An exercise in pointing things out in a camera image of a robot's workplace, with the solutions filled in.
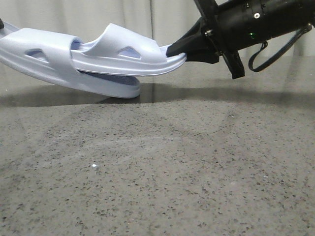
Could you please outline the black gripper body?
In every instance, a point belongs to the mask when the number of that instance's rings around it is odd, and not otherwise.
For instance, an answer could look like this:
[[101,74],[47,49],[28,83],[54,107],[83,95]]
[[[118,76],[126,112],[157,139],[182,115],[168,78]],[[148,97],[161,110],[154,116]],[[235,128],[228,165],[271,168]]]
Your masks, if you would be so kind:
[[205,24],[205,36],[223,56],[232,78],[245,75],[239,50],[295,32],[296,34],[270,59],[257,68],[249,60],[249,68],[259,72],[285,54],[293,44],[315,25],[313,0],[229,0],[217,5],[214,0],[197,0],[195,4]]

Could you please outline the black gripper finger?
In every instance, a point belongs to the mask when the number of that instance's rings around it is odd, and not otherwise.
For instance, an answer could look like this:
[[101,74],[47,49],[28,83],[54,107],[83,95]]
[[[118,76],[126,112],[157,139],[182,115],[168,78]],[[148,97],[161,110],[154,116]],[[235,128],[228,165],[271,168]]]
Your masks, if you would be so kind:
[[202,34],[204,21],[199,18],[197,22],[179,40],[168,46],[167,57],[172,57],[185,53],[187,57],[192,57],[206,48],[206,42]]
[[4,24],[3,24],[2,19],[0,19],[0,29],[3,29],[3,28],[4,28]]
[[213,46],[209,47],[185,47],[186,61],[218,63],[219,55]]

